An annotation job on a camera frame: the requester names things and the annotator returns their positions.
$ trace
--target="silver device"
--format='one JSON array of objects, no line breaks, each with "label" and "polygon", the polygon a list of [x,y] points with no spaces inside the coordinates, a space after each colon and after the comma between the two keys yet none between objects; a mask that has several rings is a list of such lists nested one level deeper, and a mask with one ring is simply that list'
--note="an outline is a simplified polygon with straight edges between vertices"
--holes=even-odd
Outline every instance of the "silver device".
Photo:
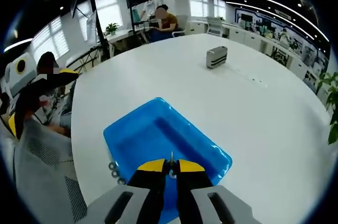
[{"label": "silver device", "polygon": [[228,48],[219,46],[206,52],[206,67],[215,68],[224,64],[227,60]]}]

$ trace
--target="desk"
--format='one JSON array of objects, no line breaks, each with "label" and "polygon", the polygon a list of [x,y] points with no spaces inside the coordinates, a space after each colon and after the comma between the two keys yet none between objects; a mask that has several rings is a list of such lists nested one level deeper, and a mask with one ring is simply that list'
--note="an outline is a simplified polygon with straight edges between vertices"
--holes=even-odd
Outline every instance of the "desk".
[{"label": "desk", "polygon": [[[144,39],[145,43],[148,43],[147,37],[144,34],[144,31],[149,30],[148,27],[143,28],[143,27],[138,27],[135,28],[135,32],[136,34],[141,34],[142,38]],[[133,33],[133,29],[126,29],[126,30],[118,30],[116,31],[116,33],[114,35],[108,35],[106,36],[107,41],[109,43],[109,53],[110,53],[110,57],[114,57],[115,55],[115,46],[114,43],[121,41],[129,36],[132,36]]]},{"label": "desk", "polygon": [[[221,45],[226,64],[206,69],[206,51]],[[233,166],[220,184],[261,223],[299,223],[317,203],[333,168],[321,151],[330,118],[320,100],[264,54],[196,34],[129,50],[78,79],[72,151],[86,204],[117,185],[103,130],[155,97],[229,153]]]},{"label": "desk", "polygon": [[[205,25],[208,24],[208,22],[205,20],[193,20],[191,22]],[[278,43],[277,40],[265,38],[257,33],[241,29],[234,24],[223,22],[222,25],[227,30],[226,32],[229,32],[230,40],[254,48],[256,51],[260,51],[262,53],[270,53],[270,55],[273,47],[276,47],[277,49],[287,54],[290,58],[287,62],[287,68],[291,70],[295,75],[297,75],[301,80],[304,79],[307,72],[309,72],[316,80],[319,79],[319,77],[315,74],[313,68],[310,68],[306,64],[304,64],[298,54],[296,54],[291,49],[284,48]]]}]

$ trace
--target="green plant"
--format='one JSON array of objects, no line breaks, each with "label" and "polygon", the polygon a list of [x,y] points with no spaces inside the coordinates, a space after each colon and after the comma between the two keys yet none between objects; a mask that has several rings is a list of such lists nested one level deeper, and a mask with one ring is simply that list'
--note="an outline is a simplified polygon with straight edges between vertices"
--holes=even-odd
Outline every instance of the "green plant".
[{"label": "green plant", "polygon": [[331,118],[331,129],[330,134],[328,136],[328,143],[332,144],[338,140],[338,72],[330,75],[328,72],[322,73],[320,75],[320,81],[318,83],[318,90],[322,87],[323,84],[329,85],[328,97],[326,101],[326,108],[328,109],[330,106],[333,109],[333,115]]},{"label": "green plant", "polygon": [[118,28],[118,24],[117,23],[110,23],[107,27],[106,27],[106,33],[107,35],[110,35],[110,34],[114,34]]}]

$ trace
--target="blue container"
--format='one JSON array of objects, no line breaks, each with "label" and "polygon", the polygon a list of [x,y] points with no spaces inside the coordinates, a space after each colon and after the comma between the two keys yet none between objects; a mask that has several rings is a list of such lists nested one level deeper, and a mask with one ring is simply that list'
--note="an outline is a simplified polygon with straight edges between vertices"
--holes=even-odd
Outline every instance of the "blue container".
[{"label": "blue container", "polygon": [[[120,176],[128,182],[145,162],[184,159],[203,166],[214,185],[232,165],[231,157],[201,133],[162,98],[155,98],[104,130],[108,148]],[[176,180],[166,178],[160,224],[177,218]]]}]

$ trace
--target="person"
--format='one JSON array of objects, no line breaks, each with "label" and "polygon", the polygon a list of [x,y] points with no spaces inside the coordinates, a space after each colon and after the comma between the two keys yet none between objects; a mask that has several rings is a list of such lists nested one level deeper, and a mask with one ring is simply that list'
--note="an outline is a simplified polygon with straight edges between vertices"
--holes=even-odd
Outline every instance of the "person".
[{"label": "person", "polygon": [[[54,54],[46,52],[40,57],[36,70],[38,74],[52,74],[54,71],[60,70],[60,67],[55,60]],[[64,100],[60,100],[60,96],[64,95],[64,86],[48,93],[46,98],[49,100],[50,105],[42,107],[47,116],[49,128],[66,136],[70,136],[71,107],[75,83],[73,83],[69,95]]]},{"label": "person", "polygon": [[289,34],[287,33],[286,29],[283,29],[279,33],[278,40],[282,43],[290,43],[290,37],[289,37]]},{"label": "person", "polygon": [[172,38],[172,33],[178,30],[179,25],[176,16],[168,13],[167,10],[168,6],[165,4],[157,7],[156,17],[161,19],[161,24],[159,27],[152,29],[151,42]]},{"label": "person", "polygon": [[155,18],[155,10],[160,6],[161,0],[148,0],[144,3],[143,11],[141,12],[140,19],[142,20],[143,16],[146,15],[147,20]]}]

